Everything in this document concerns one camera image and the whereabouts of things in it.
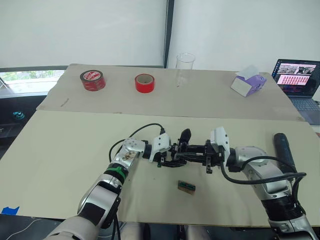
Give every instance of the white wall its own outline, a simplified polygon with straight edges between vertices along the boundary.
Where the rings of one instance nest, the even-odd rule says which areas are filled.
[[[1,0],[0,68],[162,65],[166,0]]]
[[[193,53],[193,69],[238,71],[277,59],[320,61],[320,0],[175,0],[169,68]]]

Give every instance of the laptop keyboard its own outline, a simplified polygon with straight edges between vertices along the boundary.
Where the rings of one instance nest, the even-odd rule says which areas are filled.
[[[290,99],[298,111],[320,111],[320,107],[315,101],[310,99]]]

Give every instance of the blue tape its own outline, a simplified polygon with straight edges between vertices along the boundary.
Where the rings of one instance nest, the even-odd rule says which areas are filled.
[[[10,207],[5,207],[2,209],[1,214],[6,214],[6,215],[17,215],[17,212],[19,210],[19,206],[17,208],[10,208]]]

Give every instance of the small electronic component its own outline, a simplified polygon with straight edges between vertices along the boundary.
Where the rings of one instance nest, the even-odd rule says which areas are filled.
[[[196,186],[191,184],[191,183],[187,183],[185,181],[181,181],[179,180],[178,182],[178,189],[188,193],[188,194],[191,194],[193,195],[196,191]]]

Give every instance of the window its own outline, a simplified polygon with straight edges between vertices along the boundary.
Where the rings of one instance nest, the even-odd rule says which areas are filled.
[[[31,70],[0,72],[0,98],[47,94],[65,70]]]

